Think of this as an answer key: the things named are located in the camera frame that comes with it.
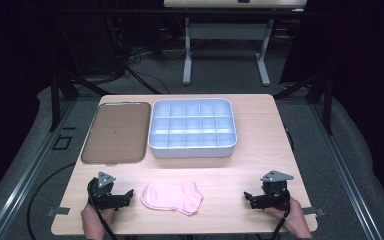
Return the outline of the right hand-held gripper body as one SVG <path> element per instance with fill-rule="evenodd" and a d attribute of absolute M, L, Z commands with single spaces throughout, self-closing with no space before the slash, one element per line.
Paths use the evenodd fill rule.
<path fill-rule="evenodd" d="M 294 177 L 276 170 L 271 170 L 260 178 L 262 190 L 267 198 L 268 207 L 274 207 L 285 211 L 290 201 L 290 193 L 287 188 L 287 181 Z"/>

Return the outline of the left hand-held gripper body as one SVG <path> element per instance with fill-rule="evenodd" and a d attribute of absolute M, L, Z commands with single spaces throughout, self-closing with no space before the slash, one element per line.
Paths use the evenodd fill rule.
<path fill-rule="evenodd" d="M 121 195 L 111 193 L 114 181 L 113 176 L 100 171 L 87 185 L 88 203 L 98 209 L 116 209 L 117 203 L 123 199 Z"/>

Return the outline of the pink sock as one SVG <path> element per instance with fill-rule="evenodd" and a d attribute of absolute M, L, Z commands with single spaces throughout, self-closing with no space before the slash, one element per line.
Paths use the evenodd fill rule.
<path fill-rule="evenodd" d="M 199 210 L 202 200 L 203 195 L 193 182 L 151 183 L 141 195 L 142 203 L 150 209 L 177 211 L 187 216 Z"/>

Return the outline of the person's left hand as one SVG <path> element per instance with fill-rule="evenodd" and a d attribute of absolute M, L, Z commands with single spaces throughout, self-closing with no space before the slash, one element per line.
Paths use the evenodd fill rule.
<path fill-rule="evenodd" d="M 87 240 L 104 240 L 107 233 L 100 218 L 90 204 L 81 211 L 82 228 Z"/>

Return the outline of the person's right hand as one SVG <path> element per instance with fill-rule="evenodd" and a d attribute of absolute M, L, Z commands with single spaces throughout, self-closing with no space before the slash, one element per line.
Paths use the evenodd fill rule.
<path fill-rule="evenodd" d="M 305 220 L 301 204 L 294 198 L 289 201 L 290 211 L 288 216 L 285 216 L 284 211 L 276 208 L 265 208 L 264 212 L 275 217 L 278 220 L 283 220 L 283 226 L 295 237 L 296 240 L 310 240 L 313 238 Z"/>

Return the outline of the brown rectangular tray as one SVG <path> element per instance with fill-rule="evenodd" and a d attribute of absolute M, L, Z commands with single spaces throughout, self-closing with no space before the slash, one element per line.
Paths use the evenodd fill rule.
<path fill-rule="evenodd" d="M 146 102 L 100 104 L 81 160 L 110 165 L 140 162 L 146 154 L 150 114 L 151 106 Z"/>

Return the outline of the white divided storage box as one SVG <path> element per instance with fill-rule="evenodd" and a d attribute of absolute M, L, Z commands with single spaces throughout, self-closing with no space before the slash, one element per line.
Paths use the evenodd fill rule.
<path fill-rule="evenodd" d="M 230 157 L 236 143 L 227 99 L 160 99 L 153 104 L 148 146 L 156 158 Z"/>

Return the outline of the black metal stand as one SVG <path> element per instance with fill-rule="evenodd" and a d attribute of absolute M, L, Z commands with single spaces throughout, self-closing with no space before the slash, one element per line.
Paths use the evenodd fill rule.
<path fill-rule="evenodd" d="M 51 107 L 52 123 L 50 132 L 54 131 L 61 121 L 60 94 L 63 94 L 68 101 L 75 101 L 79 97 L 74 84 L 78 83 L 100 96 L 109 95 L 109 92 L 87 81 L 85 78 L 73 71 L 57 69 L 51 77 Z"/>
<path fill-rule="evenodd" d="M 299 89 L 309 86 L 305 97 L 308 104 L 316 104 L 323 99 L 322 125 L 329 135 L 332 135 L 331 110 L 333 102 L 333 81 L 327 73 L 318 73 L 302 82 L 298 82 L 289 88 L 274 95 L 275 100 L 283 99 Z"/>

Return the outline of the desk with white legs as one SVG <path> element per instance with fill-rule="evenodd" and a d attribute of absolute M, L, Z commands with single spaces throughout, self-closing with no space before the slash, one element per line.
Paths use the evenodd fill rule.
<path fill-rule="evenodd" d="M 307 0 L 164 0 L 170 10 L 268 10 L 270 13 L 301 13 Z M 184 42 L 185 62 L 183 84 L 189 85 L 192 76 L 192 40 L 258 40 L 260 51 L 256 53 L 256 63 L 263 86 L 270 85 L 265 65 L 265 55 L 270 41 L 274 19 L 262 23 L 198 23 L 185 18 Z"/>

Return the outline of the grey metal table bracket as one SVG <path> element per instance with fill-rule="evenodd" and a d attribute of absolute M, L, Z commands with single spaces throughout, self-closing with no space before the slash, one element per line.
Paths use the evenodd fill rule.
<path fill-rule="evenodd" d="M 56 207 L 50 208 L 47 210 L 46 215 L 50 217 L 55 217 L 56 215 L 68 215 L 70 212 L 69 208 L 66 207 Z"/>
<path fill-rule="evenodd" d="M 304 215 L 313 215 L 315 217 L 324 216 L 326 214 L 323 208 L 305 207 L 302 209 Z"/>

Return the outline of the aluminium floor rail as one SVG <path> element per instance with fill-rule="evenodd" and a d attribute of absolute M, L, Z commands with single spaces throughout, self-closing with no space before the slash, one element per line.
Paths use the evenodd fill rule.
<path fill-rule="evenodd" d="M 347 193 L 348 199 L 366 235 L 367 240 L 384 240 L 373 219 L 372 214 L 367 207 L 366 201 L 361 195 L 361 192 L 358 189 L 358 186 L 356 185 L 351 172 L 349 171 L 349 168 L 345 162 L 345 158 L 337 145 L 335 137 L 332 134 L 329 134 L 324 127 L 322 120 L 322 110 L 318 105 L 313 104 L 310 104 L 309 108 L 333 155 L 333 162 L 337 174 L 344 190 Z"/>
<path fill-rule="evenodd" d="M 52 233 L 55 217 L 46 215 L 60 207 L 80 148 L 83 127 L 74 122 L 78 104 L 63 105 L 57 128 L 48 130 L 48 109 L 40 109 L 34 123 L 0 182 L 0 240 L 65 240 Z"/>

